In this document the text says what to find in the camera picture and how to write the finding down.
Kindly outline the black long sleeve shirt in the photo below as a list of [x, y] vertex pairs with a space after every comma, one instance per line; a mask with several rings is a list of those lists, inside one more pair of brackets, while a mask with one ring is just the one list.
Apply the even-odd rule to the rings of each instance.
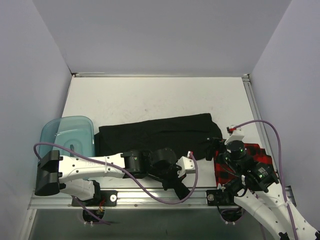
[[212, 139], [222, 131], [210, 113], [105, 125], [94, 136], [95, 155], [110, 156], [131, 150], [172, 149], [178, 158], [192, 151], [196, 160], [206, 157]]

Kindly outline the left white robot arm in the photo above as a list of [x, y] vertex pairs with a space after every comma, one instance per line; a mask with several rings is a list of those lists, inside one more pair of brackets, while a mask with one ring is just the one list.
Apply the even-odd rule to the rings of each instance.
[[102, 199], [101, 186], [96, 178], [148, 177], [160, 182], [164, 190], [174, 189], [182, 200], [190, 193], [182, 181], [195, 170], [192, 159], [185, 156], [178, 158], [170, 148], [154, 152], [131, 150], [93, 158], [78, 156], [73, 152], [61, 155], [59, 150], [51, 150], [37, 164], [34, 193], [40, 197], [64, 193], [95, 206]]

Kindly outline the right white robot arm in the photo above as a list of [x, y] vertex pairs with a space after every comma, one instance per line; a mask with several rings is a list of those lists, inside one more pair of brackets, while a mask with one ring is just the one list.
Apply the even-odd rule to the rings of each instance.
[[208, 204], [237, 205], [276, 240], [318, 240], [312, 227], [287, 197], [272, 157], [255, 143], [211, 138], [205, 159], [213, 161], [217, 193]]

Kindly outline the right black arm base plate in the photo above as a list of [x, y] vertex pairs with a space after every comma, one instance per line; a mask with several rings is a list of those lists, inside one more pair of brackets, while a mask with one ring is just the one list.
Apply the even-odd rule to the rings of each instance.
[[234, 195], [221, 189], [206, 190], [206, 202], [210, 207], [236, 206], [234, 202]]

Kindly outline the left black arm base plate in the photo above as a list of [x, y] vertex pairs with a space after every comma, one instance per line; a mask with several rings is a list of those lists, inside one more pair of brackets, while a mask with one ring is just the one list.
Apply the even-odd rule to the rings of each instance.
[[117, 205], [118, 192], [116, 190], [101, 190], [92, 199], [79, 201], [85, 207], [115, 207]]

